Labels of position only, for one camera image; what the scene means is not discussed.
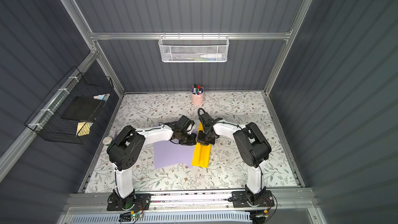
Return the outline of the yellow rectangular paper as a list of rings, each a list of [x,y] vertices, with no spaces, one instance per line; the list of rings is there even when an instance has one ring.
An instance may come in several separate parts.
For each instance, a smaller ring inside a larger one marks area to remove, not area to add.
[[[197,144],[194,148],[191,165],[193,167],[208,168],[210,162],[211,144],[202,145],[199,143],[200,134],[204,131],[203,125],[200,123],[197,133]]]

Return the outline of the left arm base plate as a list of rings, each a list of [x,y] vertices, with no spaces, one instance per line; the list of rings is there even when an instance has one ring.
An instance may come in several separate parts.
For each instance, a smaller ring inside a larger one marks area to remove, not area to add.
[[[149,209],[151,194],[135,194],[132,192],[126,198],[121,198],[116,190],[107,199],[107,211],[145,211]]]

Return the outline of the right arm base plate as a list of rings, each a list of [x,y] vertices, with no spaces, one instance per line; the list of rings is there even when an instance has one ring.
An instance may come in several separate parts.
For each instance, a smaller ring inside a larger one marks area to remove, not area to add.
[[[250,191],[233,191],[232,196],[228,198],[235,208],[270,208],[275,206],[274,200],[275,198],[269,190],[262,190],[258,194],[252,194]]]

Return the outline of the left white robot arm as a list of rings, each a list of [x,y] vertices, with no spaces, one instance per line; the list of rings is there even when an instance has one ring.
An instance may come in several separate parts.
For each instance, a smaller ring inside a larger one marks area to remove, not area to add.
[[[125,126],[107,148],[115,175],[114,194],[121,199],[134,195],[132,169],[138,161],[143,147],[161,141],[177,140],[177,145],[194,146],[197,135],[193,133],[195,123],[187,116],[177,121],[159,123],[156,127],[136,129]]]

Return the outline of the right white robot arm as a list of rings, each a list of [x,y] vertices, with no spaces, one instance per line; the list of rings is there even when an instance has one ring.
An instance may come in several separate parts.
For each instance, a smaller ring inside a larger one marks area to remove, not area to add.
[[[240,157],[248,165],[245,184],[247,200],[254,204],[264,197],[266,186],[263,183],[263,170],[272,148],[259,127],[253,122],[240,125],[222,118],[214,119],[203,108],[199,108],[198,117],[202,125],[197,134],[199,147],[203,149],[214,145],[220,136],[234,139]]]

